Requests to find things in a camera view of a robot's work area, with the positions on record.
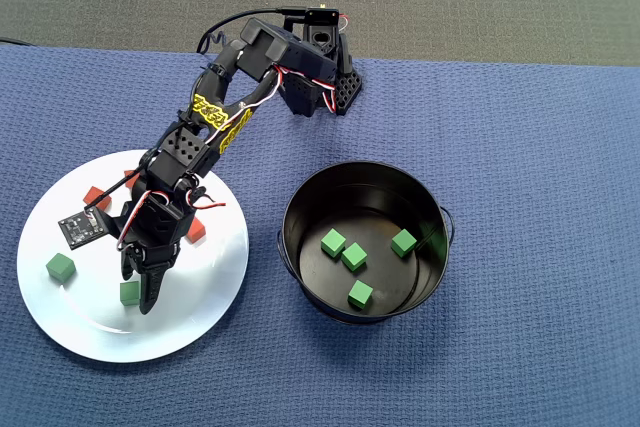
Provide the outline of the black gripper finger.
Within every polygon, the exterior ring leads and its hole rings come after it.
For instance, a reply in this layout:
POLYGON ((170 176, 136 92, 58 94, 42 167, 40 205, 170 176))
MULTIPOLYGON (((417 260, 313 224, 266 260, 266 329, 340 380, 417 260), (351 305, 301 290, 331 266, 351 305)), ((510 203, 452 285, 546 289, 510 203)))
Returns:
POLYGON ((134 274, 140 275, 143 249, 139 245, 127 245, 121 251, 121 276, 129 280, 134 274))
POLYGON ((174 257, 151 264, 139 263, 138 273, 141 278, 139 310, 141 314, 148 314, 154 307, 159 297, 164 275, 174 264, 174 257))

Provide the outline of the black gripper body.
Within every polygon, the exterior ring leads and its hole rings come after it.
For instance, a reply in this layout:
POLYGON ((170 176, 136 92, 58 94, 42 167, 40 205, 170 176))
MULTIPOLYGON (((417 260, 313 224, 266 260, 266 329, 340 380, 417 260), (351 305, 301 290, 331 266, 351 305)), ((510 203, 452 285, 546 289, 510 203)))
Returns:
POLYGON ((139 245, 143 249, 142 262, 151 264, 171 257, 177 260, 181 239, 187 234, 195 217, 195 209, 184 202, 165 205, 154 196, 148 196, 136 207, 135 201, 124 203, 119 216, 107 216, 108 232, 119 238, 118 250, 127 245, 139 245))

